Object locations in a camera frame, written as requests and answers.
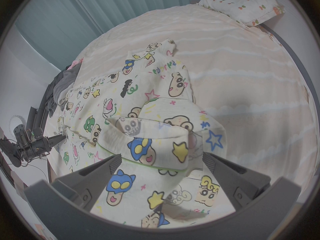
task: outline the pillowcase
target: pillowcase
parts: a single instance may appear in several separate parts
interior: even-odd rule
[[[200,0],[199,5],[226,14],[246,26],[255,26],[285,13],[276,0]]]

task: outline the teal curtain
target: teal curtain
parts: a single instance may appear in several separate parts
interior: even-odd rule
[[[60,70],[95,38],[147,11],[190,0],[32,0],[15,25],[26,41]]]

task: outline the bed sheet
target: bed sheet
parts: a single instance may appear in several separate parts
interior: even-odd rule
[[[147,12],[92,41],[75,86],[122,70],[128,51],[172,38],[174,57],[187,66],[196,104],[226,129],[226,158],[279,177],[304,190],[319,150],[314,101],[297,66],[274,37],[196,4]],[[57,132],[56,110],[44,133]],[[58,176],[69,173],[52,150],[48,160]]]

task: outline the cartoon print fabric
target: cartoon print fabric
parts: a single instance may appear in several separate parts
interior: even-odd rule
[[[118,72],[67,93],[57,124],[67,136],[59,153],[68,169],[122,155],[92,210],[98,216],[144,228],[187,226],[208,220],[209,213],[194,210],[214,214],[219,196],[219,205],[229,207],[224,211],[233,211],[202,162],[203,151],[226,157],[225,130],[194,104],[188,71],[172,57],[174,48],[166,39],[129,52]],[[200,174],[190,178],[194,171]]]

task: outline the pink star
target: pink star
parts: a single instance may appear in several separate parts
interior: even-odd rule
[[[95,154],[95,156],[93,157],[93,162],[94,162],[94,163],[96,162],[96,159],[95,159],[95,158],[98,159],[97,162],[98,162],[99,160],[102,160],[102,158],[99,158],[98,151],[97,151],[97,153]]]
[[[146,92],[145,95],[148,97],[148,100],[158,98],[160,96],[160,95],[155,94],[154,89],[152,89],[152,91],[150,93]]]

